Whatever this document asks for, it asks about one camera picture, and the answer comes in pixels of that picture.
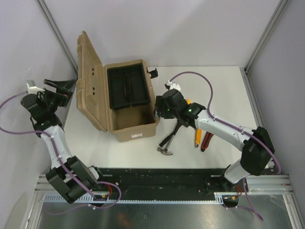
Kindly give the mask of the black toolbox tray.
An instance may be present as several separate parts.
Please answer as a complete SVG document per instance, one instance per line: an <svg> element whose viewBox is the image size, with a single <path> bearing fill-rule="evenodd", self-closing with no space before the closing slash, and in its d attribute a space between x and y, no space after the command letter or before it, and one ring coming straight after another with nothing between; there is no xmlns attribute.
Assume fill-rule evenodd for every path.
<svg viewBox="0 0 305 229"><path fill-rule="evenodd" d="M110 108L120 110L150 103L143 64L136 63L107 70Z"/></svg>

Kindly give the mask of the steel claw hammer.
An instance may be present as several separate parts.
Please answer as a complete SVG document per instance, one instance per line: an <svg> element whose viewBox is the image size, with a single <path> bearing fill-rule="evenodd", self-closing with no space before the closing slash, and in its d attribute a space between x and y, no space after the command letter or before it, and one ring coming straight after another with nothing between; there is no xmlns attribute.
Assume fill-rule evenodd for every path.
<svg viewBox="0 0 305 229"><path fill-rule="evenodd" d="M169 152L169 147L173 141L174 137L170 140L169 143L165 144L163 147L158 147L157 151L160 152L161 154L165 155L165 156L171 156L173 155L172 152Z"/></svg>

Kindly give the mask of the tan plastic toolbox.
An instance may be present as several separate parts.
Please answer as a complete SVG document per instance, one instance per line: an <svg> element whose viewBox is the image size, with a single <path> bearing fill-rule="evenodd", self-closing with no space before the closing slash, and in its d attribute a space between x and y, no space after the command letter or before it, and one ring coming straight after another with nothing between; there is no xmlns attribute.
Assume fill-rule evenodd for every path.
<svg viewBox="0 0 305 229"><path fill-rule="evenodd" d="M143 59L103 65L85 31L77 40L78 110L99 131L110 132L119 142L152 137L160 119L155 117L156 96Z"/></svg>

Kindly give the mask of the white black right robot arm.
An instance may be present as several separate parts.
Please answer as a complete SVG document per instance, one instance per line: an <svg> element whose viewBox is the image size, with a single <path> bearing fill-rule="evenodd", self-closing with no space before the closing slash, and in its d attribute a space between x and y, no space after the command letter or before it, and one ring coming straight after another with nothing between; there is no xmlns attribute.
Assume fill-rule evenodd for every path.
<svg viewBox="0 0 305 229"><path fill-rule="evenodd" d="M274 160L275 149L266 129L237 127L213 115L198 103L188 104L181 92L171 89L156 97L155 116L176 119L174 130L159 144L158 150L168 155L168 148L181 126L204 130L235 146L241 158L229 165L219 177L218 183L224 191L232 191L243 178L260 176L270 160Z"/></svg>

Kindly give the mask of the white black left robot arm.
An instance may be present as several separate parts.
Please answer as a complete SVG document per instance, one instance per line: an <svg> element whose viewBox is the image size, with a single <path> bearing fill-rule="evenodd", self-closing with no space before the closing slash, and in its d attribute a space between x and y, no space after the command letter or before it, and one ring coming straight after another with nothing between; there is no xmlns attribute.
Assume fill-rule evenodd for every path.
<svg viewBox="0 0 305 229"><path fill-rule="evenodd" d="M50 154L51 169L46 179L70 204L86 193L93 197L93 189L99 191L104 188L105 178L100 176L96 167L87 167L71 153L62 122L55 114L58 107L69 104L76 82L48 79L43 82L55 91L39 88L33 80L28 80L27 94L20 103L30 113L34 132L44 141Z"/></svg>

